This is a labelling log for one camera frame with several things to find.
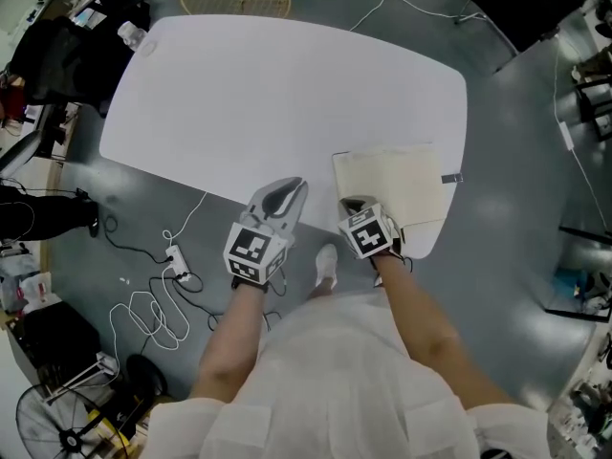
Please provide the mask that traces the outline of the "white power strip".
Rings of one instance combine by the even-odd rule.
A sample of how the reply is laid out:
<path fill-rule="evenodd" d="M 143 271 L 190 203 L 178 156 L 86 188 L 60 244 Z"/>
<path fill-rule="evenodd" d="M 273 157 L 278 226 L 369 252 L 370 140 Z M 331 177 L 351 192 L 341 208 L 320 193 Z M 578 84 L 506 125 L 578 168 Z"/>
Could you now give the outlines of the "white power strip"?
<path fill-rule="evenodd" d="M 169 266 L 174 272 L 175 277 L 180 282 L 187 282 L 191 278 L 191 271 L 185 258 L 177 245 L 171 245 L 166 249 L 166 256 L 169 258 Z"/>

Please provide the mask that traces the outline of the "black wrist band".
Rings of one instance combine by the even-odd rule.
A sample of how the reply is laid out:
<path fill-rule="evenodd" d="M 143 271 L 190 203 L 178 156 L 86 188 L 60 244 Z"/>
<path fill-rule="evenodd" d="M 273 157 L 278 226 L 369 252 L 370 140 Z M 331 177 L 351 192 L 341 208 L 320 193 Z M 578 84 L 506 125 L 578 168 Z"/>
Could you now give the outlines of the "black wrist band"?
<path fill-rule="evenodd" d="M 269 282 L 266 281 L 263 284 L 260 284 L 249 279 L 235 276 L 231 281 L 231 288 L 233 290 L 238 290 L 241 287 L 253 288 L 255 290 L 262 291 L 265 294 L 269 289 Z"/>

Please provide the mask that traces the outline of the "person's left forearm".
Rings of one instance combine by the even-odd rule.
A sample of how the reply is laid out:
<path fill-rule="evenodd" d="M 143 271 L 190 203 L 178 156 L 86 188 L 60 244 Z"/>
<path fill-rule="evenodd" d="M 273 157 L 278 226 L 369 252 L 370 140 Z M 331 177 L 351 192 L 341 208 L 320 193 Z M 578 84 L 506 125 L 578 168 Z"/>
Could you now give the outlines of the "person's left forearm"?
<path fill-rule="evenodd" d="M 234 400 L 253 370 L 263 323 L 265 294 L 249 287 L 234 290 L 200 358 L 189 397 L 222 403 Z"/>

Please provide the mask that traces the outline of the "black floor fan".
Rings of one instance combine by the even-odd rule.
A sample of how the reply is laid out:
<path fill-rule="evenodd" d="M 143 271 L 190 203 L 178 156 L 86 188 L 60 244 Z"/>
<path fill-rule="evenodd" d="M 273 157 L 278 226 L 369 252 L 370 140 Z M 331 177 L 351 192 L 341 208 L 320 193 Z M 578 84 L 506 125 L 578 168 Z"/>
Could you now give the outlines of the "black floor fan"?
<path fill-rule="evenodd" d="M 41 385 L 28 388 L 18 399 L 15 423 L 31 459 L 129 459 L 115 426 L 76 391 L 47 397 Z"/>

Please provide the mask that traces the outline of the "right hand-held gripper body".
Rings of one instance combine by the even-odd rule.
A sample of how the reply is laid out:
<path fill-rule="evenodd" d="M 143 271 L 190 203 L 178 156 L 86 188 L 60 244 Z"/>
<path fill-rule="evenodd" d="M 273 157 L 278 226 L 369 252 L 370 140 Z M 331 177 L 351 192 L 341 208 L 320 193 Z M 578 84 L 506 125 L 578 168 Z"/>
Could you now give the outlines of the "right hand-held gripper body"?
<path fill-rule="evenodd" d="M 342 198 L 339 212 L 339 232 L 358 259 L 390 255 L 404 260 L 402 230 L 376 198 Z"/>

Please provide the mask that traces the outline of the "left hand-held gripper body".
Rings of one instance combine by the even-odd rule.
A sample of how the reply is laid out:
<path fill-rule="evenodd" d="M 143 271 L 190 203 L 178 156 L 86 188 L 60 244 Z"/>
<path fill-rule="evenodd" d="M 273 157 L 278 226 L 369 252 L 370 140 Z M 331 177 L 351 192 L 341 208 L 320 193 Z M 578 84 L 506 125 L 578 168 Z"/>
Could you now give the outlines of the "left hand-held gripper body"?
<path fill-rule="evenodd" d="M 230 228 L 224 248 L 226 268 L 251 285 L 267 285 L 294 243 L 294 216 L 246 210 Z"/>

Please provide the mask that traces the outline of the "cream notebook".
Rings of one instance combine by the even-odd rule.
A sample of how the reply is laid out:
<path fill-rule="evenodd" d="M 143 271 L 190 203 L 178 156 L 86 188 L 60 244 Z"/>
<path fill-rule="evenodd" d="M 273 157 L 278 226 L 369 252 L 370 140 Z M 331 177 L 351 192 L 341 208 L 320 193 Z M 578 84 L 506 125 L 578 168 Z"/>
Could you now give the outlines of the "cream notebook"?
<path fill-rule="evenodd" d="M 447 186 L 431 143 L 338 153 L 333 166 L 340 199 L 372 197 L 400 228 L 447 217 Z"/>

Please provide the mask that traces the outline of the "person's white shirt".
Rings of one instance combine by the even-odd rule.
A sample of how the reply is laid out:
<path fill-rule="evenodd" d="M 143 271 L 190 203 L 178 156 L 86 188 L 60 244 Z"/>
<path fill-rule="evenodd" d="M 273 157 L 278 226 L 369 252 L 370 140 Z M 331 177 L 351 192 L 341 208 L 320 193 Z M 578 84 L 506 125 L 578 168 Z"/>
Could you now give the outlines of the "person's white shirt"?
<path fill-rule="evenodd" d="M 374 291 L 284 317 L 233 402 L 156 406 L 142 459 L 551 459 L 547 429 L 516 404 L 464 409 Z"/>

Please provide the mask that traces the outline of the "black wide mesh office chair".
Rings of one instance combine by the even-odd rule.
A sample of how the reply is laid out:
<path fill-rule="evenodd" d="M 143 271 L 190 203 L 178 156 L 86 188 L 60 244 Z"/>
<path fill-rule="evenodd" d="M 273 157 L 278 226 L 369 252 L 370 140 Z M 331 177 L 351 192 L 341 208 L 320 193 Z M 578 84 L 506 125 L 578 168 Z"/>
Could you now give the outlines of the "black wide mesh office chair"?
<path fill-rule="evenodd" d="M 58 17 L 29 26 L 9 70 L 23 79 L 27 104 L 85 104 L 105 118 L 132 55 L 107 26 L 90 30 Z"/>

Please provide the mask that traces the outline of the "clear water bottle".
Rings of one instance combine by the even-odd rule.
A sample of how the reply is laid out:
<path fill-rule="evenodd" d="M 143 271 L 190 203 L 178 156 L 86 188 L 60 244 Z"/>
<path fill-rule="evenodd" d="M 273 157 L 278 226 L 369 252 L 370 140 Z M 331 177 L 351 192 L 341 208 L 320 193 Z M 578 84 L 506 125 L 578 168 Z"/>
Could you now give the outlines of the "clear water bottle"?
<path fill-rule="evenodd" d="M 146 38 L 147 32 L 131 21 L 125 21 L 119 26 L 117 34 L 131 51 L 136 52 Z"/>

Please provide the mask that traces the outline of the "person's white shoe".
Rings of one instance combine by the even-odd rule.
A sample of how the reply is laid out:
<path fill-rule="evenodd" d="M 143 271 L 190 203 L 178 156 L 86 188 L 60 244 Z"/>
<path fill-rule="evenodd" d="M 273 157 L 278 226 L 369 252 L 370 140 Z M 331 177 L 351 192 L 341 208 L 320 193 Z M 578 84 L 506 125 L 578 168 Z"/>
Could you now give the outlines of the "person's white shoe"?
<path fill-rule="evenodd" d="M 324 245 L 316 257 L 317 285 L 329 282 L 333 289 L 337 282 L 338 251 L 334 244 Z"/>

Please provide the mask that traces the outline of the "person's right forearm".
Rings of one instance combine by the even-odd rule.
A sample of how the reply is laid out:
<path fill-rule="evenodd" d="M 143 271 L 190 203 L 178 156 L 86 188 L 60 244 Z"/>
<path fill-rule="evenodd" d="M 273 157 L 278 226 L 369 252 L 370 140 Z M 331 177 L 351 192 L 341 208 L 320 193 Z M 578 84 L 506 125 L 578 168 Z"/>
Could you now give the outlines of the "person's right forearm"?
<path fill-rule="evenodd" d="M 442 308 L 404 263 L 391 255 L 376 255 L 373 262 L 409 356 L 438 373 L 465 409 L 510 404 L 513 399 L 472 361 Z"/>

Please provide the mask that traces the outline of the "black mesh visitor chair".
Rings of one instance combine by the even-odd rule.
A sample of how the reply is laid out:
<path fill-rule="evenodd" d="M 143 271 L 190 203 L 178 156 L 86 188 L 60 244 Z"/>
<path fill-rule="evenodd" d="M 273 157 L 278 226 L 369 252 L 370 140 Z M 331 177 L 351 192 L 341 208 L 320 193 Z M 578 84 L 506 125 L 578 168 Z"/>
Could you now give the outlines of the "black mesh visitor chair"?
<path fill-rule="evenodd" d="M 515 59 L 554 37 L 560 23 L 580 7 L 580 0 L 467 0 L 452 20 L 457 26 L 484 20 Z"/>

